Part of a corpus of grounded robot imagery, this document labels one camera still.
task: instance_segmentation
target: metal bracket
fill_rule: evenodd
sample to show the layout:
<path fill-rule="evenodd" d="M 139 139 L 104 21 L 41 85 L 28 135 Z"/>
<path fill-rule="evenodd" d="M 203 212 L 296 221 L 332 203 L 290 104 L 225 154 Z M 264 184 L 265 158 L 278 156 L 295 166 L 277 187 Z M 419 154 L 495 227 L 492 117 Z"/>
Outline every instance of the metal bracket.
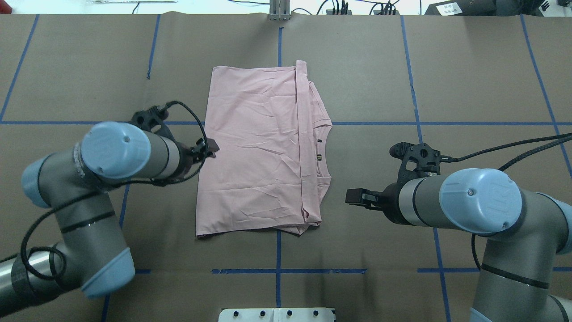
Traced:
<path fill-rule="evenodd" d="M 270 0 L 270 20 L 290 20 L 290 0 Z"/>
<path fill-rule="evenodd" d="M 224 309 L 219 322 L 335 322 L 333 308 Z"/>

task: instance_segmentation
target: black band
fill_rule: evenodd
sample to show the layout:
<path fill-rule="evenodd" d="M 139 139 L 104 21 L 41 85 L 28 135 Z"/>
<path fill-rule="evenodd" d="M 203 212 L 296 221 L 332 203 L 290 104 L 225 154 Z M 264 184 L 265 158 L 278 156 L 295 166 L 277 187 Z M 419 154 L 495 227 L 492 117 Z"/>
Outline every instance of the black band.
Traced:
<path fill-rule="evenodd" d="M 558 301 L 556 297 L 550 294 L 548 296 L 550 296 L 556 302 L 556 305 L 558 305 L 558 307 L 560 308 L 560 312 L 562 313 L 562 318 L 564 319 L 564 322 L 570 322 L 570 320 L 568 319 L 568 313 L 566 313 L 566 310 L 562 306 L 562 303 L 560 303 L 560 301 Z"/>
<path fill-rule="evenodd" d="M 421 185 L 421 183 L 424 180 L 421 180 L 417 186 L 415 186 L 415 189 L 413 190 L 413 198 L 411 199 L 411 202 L 413 203 L 413 211 L 415 211 L 415 215 L 417 215 L 417 218 L 419 218 L 419 220 L 421 220 L 422 223 L 424 223 L 425 225 L 427 225 L 427 227 L 431 227 L 431 225 L 429 225 L 428 223 L 425 222 L 425 220 L 423 220 L 423 218 L 421 218 L 421 216 L 419 215 L 419 212 L 417 211 L 417 205 L 415 204 L 415 195 L 417 194 L 417 189 L 419 188 L 419 186 Z"/>
<path fill-rule="evenodd" d="M 95 223 L 95 222 L 98 222 L 98 221 L 100 221 L 100 220 L 102 220 L 102 219 L 105 219 L 105 218 L 108 218 L 108 217 L 111 217 L 111 216 L 115 216 L 115 212 L 110 211 L 110 212 L 108 212 L 108 213 L 101 214 L 101 215 L 99 215 L 99 216 L 96 216 L 96 217 L 93 217 L 93 218 L 89 218 L 89 219 L 84 220 L 84 221 L 80 221 L 80 222 L 75 223 L 75 224 L 73 224 L 73 225 L 70 225 L 70 226 L 68 226 L 68 227 L 64 227 L 64 228 L 60 229 L 60 231 L 62 232 L 62 234 L 69 233 L 69 232 L 72 231 L 72 230 L 75 230 L 75 229 L 78 229 L 78 228 L 81 228 L 81 227 L 85 227 L 85 226 L 87 226 L 87 225 L 91 225 L 91 224 L 93 224 L 93 223 Z"/>
<path fill-rule="evenodd" d="M 55 260 L 54 260 L 54 259 L 55 259 L 55 253 L 54 253 L 54 252 L 50 252 L 50 272 L 51 272 L 51 275 L 52 275 L 52 276 L 55 276 L 55 275 L 58 273 L 57 269 L 55 268 Z M 73 288 L 66 287 L 66 286 L 64 285 L 64 283 L 63 283 L 61 277 L 57 277 L 56 279 L 54 279 L 54 281 L 56 282 L 56 284 L 58 284 L 59 288 L 61 288 L 62 290 L 65 290 L 65 291 L 67 291 L 67 292 L 68 292 L 68 291 L 71 291 L 71 290 L 74 290 Z"/>
<path fill-rule="evenodd" d="M 10 279 L 12 288 L 18 297 L 26 303 L 26 305 L 40 305 L 45 302 L 56 299 L 57 295 L 42 294 L 37 292 L 30 283 L 28 271 L 22 262 L 22 258 L 18 254 L 16 260 L 12 264 L 12 271 L 10 272 Z"/>
<path fill-rule="evenodd" d="M 520 275 L 516 275 L 516 274 L 510 273 L 510 272 L 507 272 L 505 270 L 489 266 L 485 263 L 483 263 L 480 266 L 480 268 L 486 270 L 489 273 L 493 273 L 493 274 L 496 274 L 498 276 L 508 278 L 509 280 L 513 280 L 513 281 L 520 282 L 520 283 L 530 285 L 530 286 L 534 286 L 537 288 L 548 289 L 550 286 L 549 283 L 533 280 L 532 278 L 523 277 Z"/>

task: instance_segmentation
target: white mounting plate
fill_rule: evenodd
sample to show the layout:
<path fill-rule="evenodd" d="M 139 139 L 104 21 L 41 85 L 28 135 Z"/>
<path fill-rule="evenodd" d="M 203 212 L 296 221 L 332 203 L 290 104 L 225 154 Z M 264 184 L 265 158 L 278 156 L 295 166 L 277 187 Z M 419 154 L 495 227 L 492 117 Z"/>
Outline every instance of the white mounting plate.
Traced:
<path fill-rule="evenodd" d="M 331 308 L 224 309 L 219 322 L 335 322 Z"/>

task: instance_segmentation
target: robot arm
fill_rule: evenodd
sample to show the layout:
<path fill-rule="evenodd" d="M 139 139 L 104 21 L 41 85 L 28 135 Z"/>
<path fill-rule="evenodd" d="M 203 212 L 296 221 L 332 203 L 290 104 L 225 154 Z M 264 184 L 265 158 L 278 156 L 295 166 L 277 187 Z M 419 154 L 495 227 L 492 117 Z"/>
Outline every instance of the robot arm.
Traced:
<path fill-rule="evenodd" d="M 383 192 L 350 189 L 345 202 L 383 211 L 401 225 L 487 237 L 471 322 L 572 319 L 572 302 L 548 293 L 555 255 L 572 251 L 572 206 L 522 190 L 494 169 L 428 176 L 449 157 L 426 144 L 406 148 L 416 157 L 400 155 L 418 165 L 415 171 L 402 165 L 397 183 Z"/>
<path fill-rule="evenodd" d="M 178 182 L 191 164 L 218 150 L 210 139 L 190 149 L 175 141 L 162 122 L 167 108 L 138 112 L 131 124 L 96 124 L 75 147 L 24 171 L 24 191 L 37 206 L 56 208 L 90 197 L 56 212 L 63 240 L 53 247 L 59 253 L 28 252 L 32 269 L 20 254 L 0 263 L 0 317 L 80 287 L 87 297 L 100 297 L 133 278 L 133 259 L 106 192 L 131 178 L 149 178 L 159 186 Z M 157 125 L 161 128 L 152 133 Z"/>

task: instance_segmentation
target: label sticker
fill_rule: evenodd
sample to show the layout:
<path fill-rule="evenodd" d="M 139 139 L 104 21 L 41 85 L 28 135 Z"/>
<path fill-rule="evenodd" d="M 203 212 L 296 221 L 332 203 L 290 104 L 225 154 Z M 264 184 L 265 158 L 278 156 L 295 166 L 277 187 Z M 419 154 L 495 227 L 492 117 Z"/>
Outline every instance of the label sticker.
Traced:
<path fill-rule="evenodd" d="M 437 10 L 441 15 L 454 15 L 463 13 L 463 10 L 461 10 L 461 8 L 456 2 L 451 2 L 445 5 L 437 6 Z"/>

